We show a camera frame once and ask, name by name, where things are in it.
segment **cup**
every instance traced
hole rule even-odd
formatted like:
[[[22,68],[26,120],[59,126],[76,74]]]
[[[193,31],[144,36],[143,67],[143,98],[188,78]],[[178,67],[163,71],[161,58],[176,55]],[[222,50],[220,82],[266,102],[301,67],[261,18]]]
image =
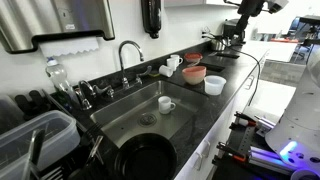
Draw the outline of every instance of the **cup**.
[[[183,63],[183,59],[179,56],[179,55],[177,55],[177,54],[172,54],[172,55],[170,55],[170,58],[171,59],[175,59],[176,60],[176,66],[178,67],[181,63]]]
[[[158,99],[159,102],[159,112],[161,114],[169,114],[172,110],[176,108],[176,104],[171,102],[171,98],[168,96],[161,96]]]
[[[170,69],[172,69],[172,71],[176,71],[177,70],[177,61],[176,61],[176,59],[173,59],[173,58],[167,59],[167,66]]]
[[[162,65],[159,68],[159,73],[164,76],[171,77],[173,74],[173,70],[171,68],[169,68],[168,66]]]

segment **sink basin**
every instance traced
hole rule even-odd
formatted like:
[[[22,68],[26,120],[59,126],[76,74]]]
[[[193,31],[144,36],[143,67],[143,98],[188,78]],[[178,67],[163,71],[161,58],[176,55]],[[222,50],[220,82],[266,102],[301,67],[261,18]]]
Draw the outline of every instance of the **sink basin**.
[[[158,98],[169,96],[176,108],[163,115]],[[121,147],[131,137],[156,133],[172,137],[208,101],[208,97],[165,81],[157,81],[93,113],[91,119]]]

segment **plastic bottle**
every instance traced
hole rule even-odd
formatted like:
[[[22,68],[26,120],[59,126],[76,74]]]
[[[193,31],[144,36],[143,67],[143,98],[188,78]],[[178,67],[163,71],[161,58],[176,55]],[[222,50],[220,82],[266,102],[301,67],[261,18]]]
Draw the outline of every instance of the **plastic bottle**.
[[[67,71],[63,65],[59,64],[53,57],[48,58],[46,73],[55,88],[59,91],[66,92],[74,103],[79,104],[76,93],[67,80]]]

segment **cable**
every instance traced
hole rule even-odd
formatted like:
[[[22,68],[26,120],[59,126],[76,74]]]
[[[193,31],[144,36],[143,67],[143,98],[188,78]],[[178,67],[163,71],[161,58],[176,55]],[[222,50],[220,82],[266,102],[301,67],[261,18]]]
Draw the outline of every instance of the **cable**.
[[[216,39],[218,36],[213,35],[213,34],[210,33],[210,32],[202,32],[202,37],[203,37],[203,38],[206,37],[206,38],[209,38],[209,39],[213,39],[212,37],[208,37],[208,36],[205,36],[205,35],[211,35],[211,36],[213,36],[213,37],[215,38],[215,40],[221,42],[224,46],[226,46],[226,47],[229,48],[230,50],[235,51],[235,52],[238,52],[238,53],[241,53],[241,54],[244,54],[244,55],[246,55],[246,56],[249,56],[249,57],[251,57],[252,59],[254,59],[254,60],[257,62],[257,65],[258,65],[258,80],[257,80],[256,88],[255,88],[255,90],[254,90],[254,92],[253,92],[253,95],[252,95],[252,97],[251,97],[251,99],[250,99],[250,101],[249,101],[249,104],[248,104],[248,105],[250,106],[250,105],[251,105],[251,102],[252,102],[252,99],[254,98],[254,96],[256,95],[256,92],[257,92],[257,90],[258,90],[258,84],[259,84],[260,73],[261,73],[261,67],[260,67],[259,61],[258,61],[255,57],[253,57],[252,55],[250,55],[250,54],[244,53],[244,52],[242,52],[242,51],[239,51],[239,50],[236,50],[236,49],[233,49],[233,48],[227,46],[226,44],[224,44],[224,42],[223,42],[222,40]]]

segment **pan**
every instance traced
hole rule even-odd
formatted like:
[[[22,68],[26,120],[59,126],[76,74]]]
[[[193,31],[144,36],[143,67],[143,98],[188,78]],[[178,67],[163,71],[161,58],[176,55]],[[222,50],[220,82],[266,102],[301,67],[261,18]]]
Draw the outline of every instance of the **pan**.
[[[120,180],[170,180],[177,154],[165,137],[145,133],[126,141],[117,154],[115,170]]]

